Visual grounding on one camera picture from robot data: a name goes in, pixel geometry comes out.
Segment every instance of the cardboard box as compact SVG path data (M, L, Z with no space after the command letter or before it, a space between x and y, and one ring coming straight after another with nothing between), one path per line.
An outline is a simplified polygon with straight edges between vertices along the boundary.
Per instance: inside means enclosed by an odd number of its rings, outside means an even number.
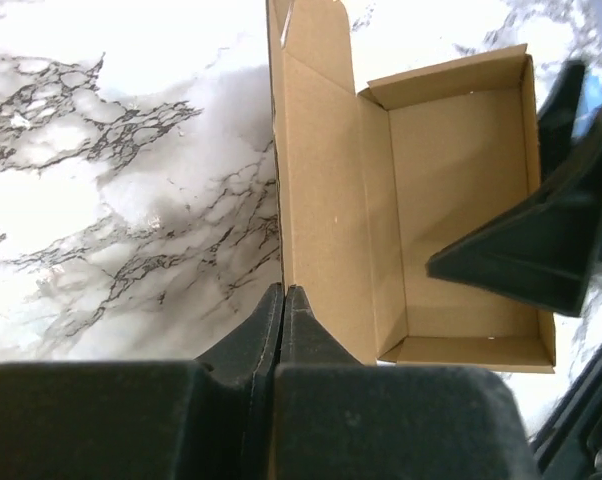
M333 0L269 0L283 274L357 359L552 372L551 313L430 279L540 184L525 46L354 88Z

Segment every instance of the white marble countertop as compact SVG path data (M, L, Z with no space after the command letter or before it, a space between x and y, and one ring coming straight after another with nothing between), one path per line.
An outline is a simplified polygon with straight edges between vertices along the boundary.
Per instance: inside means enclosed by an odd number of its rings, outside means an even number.
M348 0L357 85L528 43L602 76L585 0ZM280 278L264 0L0 0L0 361L191 358ZM534 433L602 341L504 375Z

